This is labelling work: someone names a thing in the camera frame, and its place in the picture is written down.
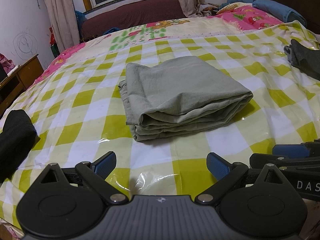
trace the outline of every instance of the maroon couch cover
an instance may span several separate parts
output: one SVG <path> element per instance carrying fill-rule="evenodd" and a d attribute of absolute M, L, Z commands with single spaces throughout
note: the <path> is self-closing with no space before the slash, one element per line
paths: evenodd
<path fill-rule="evenodd" d="M 101 36 L 112 27 L 121 30 L 172 19 L 185 18 L 178 0 L 143 0 L 120 6 L 112 11 L 86 20 L 82 25 L 82 37 Z"/>

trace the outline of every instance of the pencil scribble on wall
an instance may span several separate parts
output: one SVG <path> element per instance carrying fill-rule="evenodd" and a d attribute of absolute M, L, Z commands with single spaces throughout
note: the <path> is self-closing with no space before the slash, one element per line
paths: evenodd
<path fill-rule="evenodd" d="M 13 40 L 14 49 L 22 60 L 28 60 L 38 52 L 38 41 L 29 33 L 19 33 Z"/>

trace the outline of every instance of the round black disc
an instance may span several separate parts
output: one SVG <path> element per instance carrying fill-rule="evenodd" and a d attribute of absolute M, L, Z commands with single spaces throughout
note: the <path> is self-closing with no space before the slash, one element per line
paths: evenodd
<path fill-rule="evenodd" d="M 255 237 L 281 237 L 300 232 L 307 207 L 281 184 L 245 187 L 227 194 L 220 203 L 223 219 L 237 231 Z"/>
<path fill-rule="evenodd" d="M 86 188 L 47 183 L 43 191 L 21 199 L 17 218 L 28 234 L 40 238 L 72 238 L 92 228 L 105 209 L 99 196 Z"/>

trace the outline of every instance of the checkered tablecloth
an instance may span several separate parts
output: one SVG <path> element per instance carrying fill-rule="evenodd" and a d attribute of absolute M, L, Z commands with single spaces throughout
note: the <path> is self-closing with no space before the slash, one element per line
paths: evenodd
<path fill-rule="evenodd" d="M 215 181 L 205 164 L 211 151 L 230 162 L 248 164 L 252 153 L 271 153 L 276 143 L 318 138 L 320 83 L 288 63 L 283 47 L 291 39 L 319 49 L 313 34 L 296 21 L 249 34 L 147 41 L 63 65 L 19 96 L 9 109 L 24 109 L 40 140 L 1 186 L 0 217 L 18 225 L 15 209 L 19 199 L 51 162 L 74 167 L 114 151 L 117 166 L 107 181 L 125 194 L 194 197 Z M 239 81 L 253 92 L 253 99 L 226 127 L 134 141 L 125 125 L 117 87 L 125 79 L 126 64 L 154 66 L 190 55 Z"/>

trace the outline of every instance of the wooden table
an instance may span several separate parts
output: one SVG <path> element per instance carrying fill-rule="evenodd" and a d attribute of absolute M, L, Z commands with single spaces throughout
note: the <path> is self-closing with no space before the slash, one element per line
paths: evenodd
<path fill-rule="evenodd" d="M 9 77 L 0 83 L 0 116 L 24 91 L 44 72 L 38 54 L 19 66 Z"/>

